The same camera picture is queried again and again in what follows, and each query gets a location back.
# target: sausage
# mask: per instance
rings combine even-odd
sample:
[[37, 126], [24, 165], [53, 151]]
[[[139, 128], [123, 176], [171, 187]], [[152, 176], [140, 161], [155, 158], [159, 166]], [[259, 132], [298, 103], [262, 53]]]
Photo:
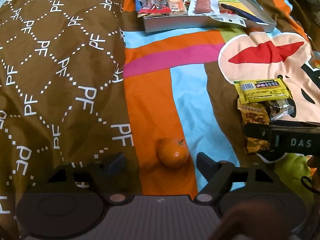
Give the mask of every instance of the sausage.
[[211, 4], [207, 2], [200, 2], [200, 3], [196, 3], [196, 6], [211, 6]]
[[197, 0], [197, 3], [205, 3], [205, 4], [211, 4], [210, 0]]
[[211, 6], [208, 6], [208, 5], [196, 5], [195, 14], [211, 13], [211, 12], [212, 12]]

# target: yellow-green cloth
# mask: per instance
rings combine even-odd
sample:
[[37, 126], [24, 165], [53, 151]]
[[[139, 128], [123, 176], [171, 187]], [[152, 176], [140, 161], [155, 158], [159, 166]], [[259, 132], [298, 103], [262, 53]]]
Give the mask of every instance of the yellow-green cloth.
[[293, 192], [299, 195], [307, 207], [313, 203], [313, 193], [307, 190], [300, 181], [302, 176], [310, 177], [311, 170], [307, 166], [308, 158], [303, 155], [287, 154], [275, 163], [274, 171], [280, 180]]

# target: wafer package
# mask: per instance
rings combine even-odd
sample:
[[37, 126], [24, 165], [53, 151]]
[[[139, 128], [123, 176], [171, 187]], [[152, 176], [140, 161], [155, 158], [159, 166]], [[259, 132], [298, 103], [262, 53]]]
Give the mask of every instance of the wafer package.
[[170, 8], [169, 16], [175, 16], [175, 15], [187, 15], [188, 10], [184, 4], [183, 0], [167, 0], [168, 1], [168, 7]]
[[234, 81], [241, 104], [292, 99], [291, 91], [281, 78]]
[[[244, 124], [259, 123], [269, 124], [270, 119], [266, 107], [260, 103], [241, 104], [238, 98], [237, 107], [241, 112]], [[260, 151], [269, 150], [270, 144], [265, 140], [247, 138], [247, 149], [249, 154], [255, 154]]]

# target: red cartoon mouth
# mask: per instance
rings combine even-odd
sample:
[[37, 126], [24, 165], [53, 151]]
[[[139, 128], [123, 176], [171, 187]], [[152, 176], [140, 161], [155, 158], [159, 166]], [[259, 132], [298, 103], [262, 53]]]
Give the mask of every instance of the red cartoon mouth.
[[272, 41], [260, 43], [256, 47], [248, 47], [231, 59], [228, 60], [230, 63], [241, 64], [241, 63], [278, 63], [284, 62], [287, 57], [290, 57], [304, 44], [303, 41], [283, 45], [275, 46]]

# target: blue pen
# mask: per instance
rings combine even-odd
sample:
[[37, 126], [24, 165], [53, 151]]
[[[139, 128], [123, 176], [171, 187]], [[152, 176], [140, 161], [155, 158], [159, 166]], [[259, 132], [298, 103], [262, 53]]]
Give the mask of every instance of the blue pen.
[[248, 13], [248, 12], [245, 12], [239, 8], [236, 8], [236, 7], [233, 7], [231, 5], [227, 5], [227, 4], [224, 4], [224, 3], [221, 3], [221, 7], [222, 8], [225, 8], [227, 10], [230, 10], [232, 11], [233, 13], [241, 16], [241, 17], [244, 17], [244, 18], [247, 18], [248, 20], [251, 20], [251, 21], [254, 21], [254, 22], [258, 22], [258, 23], [264, 23], [264, 21], [260, 20], [259, 18], [253, 16], [252, 14]]

